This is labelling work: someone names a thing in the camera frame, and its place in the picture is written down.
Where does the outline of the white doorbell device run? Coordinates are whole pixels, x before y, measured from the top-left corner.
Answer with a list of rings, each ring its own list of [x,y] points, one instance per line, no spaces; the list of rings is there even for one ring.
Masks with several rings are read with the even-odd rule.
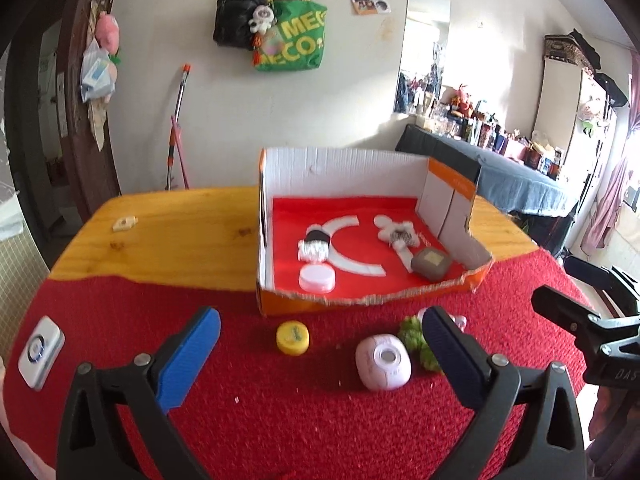
[[[61,352],[65,335],[52,318],[40,318],[18,359],[18,370],[26,385],[40,391]]]

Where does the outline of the grey rounded case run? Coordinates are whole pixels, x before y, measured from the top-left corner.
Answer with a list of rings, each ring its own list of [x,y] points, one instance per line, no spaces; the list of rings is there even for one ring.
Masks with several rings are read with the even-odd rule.
[[[434,247],[425,247],[411,259],[411,269],[431,282],[440,282],[448,273],[450,255]]]

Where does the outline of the green plush keychain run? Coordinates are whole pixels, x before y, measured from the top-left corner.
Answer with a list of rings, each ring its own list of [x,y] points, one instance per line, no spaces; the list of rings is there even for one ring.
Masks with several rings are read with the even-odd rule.
[[[422,321],[416,315],[406,316],[399,324],[397,337],[410,356],[418,359],[427,372],[440,373],[442,369],[427,344],[422,330]]]

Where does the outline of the white fluffy plush toy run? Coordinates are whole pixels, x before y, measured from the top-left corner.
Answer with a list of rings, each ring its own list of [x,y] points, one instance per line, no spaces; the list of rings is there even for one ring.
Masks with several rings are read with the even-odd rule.
[[[394,249],[420,246],[420,238],[411,221],[386,222],[378,231],[378,239]]]

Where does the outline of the pink toy camera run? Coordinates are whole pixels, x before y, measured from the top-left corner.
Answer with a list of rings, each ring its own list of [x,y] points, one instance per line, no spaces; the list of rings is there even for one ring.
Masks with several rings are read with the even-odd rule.
[[[355,358],[360,380],[370,391],[396,390],[411,378],[410,356],[394,335],[381,334],[363,339],[356,348]]]

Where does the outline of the yellow round lid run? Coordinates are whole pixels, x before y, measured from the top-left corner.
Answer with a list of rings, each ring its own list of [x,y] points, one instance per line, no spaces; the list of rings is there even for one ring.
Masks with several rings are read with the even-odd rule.
[[[277,329],[277,347],[287,356],[301,356],[310,346],[307,326],[298,321],[282,323]]]

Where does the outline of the black white doll figure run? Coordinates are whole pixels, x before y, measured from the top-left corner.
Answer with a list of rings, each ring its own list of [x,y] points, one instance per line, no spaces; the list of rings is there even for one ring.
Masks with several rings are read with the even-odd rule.
[[[329,259],[331,237],[320,226],[311,226],[298,242],[297,258],[306,263],[322,263]]]

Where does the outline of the grey cloth covered desk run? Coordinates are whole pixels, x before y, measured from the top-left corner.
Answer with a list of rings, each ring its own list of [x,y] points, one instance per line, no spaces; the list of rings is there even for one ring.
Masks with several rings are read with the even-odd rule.
[[[565,217],[578,195],[513,160],[461,140],[405,126],[396,152],[433,157],[476,184],[477,194],[502,212]]]

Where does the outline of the white wardrobe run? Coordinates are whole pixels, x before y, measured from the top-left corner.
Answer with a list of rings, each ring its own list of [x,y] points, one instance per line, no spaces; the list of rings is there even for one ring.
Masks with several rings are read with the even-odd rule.
[[[608,96],[580,67],[547,58],[532,140],[559,166],[555,182],[578,202],[600,164],[608,133]]]

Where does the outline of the small beige tag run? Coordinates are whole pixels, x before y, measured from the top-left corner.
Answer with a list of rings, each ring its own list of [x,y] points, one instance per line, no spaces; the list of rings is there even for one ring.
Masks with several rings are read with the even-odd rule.
[[[125,232],[134,228],[138,223],[136,216],[122,217],[114,222],[112,225],[113,232]]]

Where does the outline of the orange white cardboard box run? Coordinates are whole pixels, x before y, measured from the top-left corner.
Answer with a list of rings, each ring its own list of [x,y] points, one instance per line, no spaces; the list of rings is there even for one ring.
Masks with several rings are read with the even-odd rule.
[[[358,148],[266,148],[259,159],[257,300],[265,316],[377,306],[474,292],[494,264],[469,230],[476,185],[433,157]],[[386,222],[411,221],[419,247],[378,239]],[[328,294],[299,287],[298,242],[311,226],[330,234]],[[425,247],[452,265],[431,282],[411,269]]]

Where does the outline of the dark wooden door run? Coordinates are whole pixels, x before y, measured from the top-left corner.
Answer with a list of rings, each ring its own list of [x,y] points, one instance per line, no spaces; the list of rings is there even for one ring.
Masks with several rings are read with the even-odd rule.
[[[1,0],[1,130],[10,180],[47,266],[119,196],[108,131],[114,0]]]

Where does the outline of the green tote bag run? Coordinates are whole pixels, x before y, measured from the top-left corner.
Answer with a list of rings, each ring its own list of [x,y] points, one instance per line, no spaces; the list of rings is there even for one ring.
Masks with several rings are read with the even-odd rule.
[[[260,72],[316,70],[326,45],[328,9],[311,0],[272,0],[250,21],[253,66]]]

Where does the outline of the orange tipped mop stick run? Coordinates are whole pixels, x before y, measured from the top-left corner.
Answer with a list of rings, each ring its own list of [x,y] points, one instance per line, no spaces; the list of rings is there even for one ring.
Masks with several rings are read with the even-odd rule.
[[[168,141],[168,154],[166,162],[166,179],[165,190],[171,191],[174,188],[174,166],[175,162],[178,162],[181,171],[183,187],[188,190],[190,188],[188,174],[186,173],[186,163],[183,158],[182,147],[182,130],[180,126],[180,114],[182,110],[182,103],[184,92],[186,92],[186,83],[188,82],[191,73],[191,65],[184,64],[182,66],[180,84],[178,88],[178,94],[176,99],[176,105],[174,114],[171,115],[170,133]]]

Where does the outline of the pink plush on door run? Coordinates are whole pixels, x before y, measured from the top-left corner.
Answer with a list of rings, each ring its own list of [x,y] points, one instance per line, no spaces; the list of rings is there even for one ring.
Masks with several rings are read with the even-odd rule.
[[[99,61],[106,67],[111,80],[117,80],[120,47],[119,24],[112,14],[101,12],[96,21],[94,39],[99,46]]]

